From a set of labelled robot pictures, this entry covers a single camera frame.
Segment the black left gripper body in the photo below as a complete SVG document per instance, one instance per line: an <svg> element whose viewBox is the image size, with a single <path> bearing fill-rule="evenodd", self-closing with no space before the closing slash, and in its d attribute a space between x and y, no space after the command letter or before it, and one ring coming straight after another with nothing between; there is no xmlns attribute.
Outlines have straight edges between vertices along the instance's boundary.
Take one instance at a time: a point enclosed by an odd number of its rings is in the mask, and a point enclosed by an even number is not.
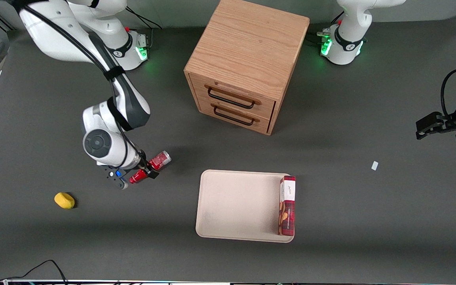
<svg viewBox="0 0 456 285"><path fill-rule="evenodd" d="M456 131L456 112L449 115L442 115L442 119L445 122L445 127L442 129L442 133Z"/></svg>

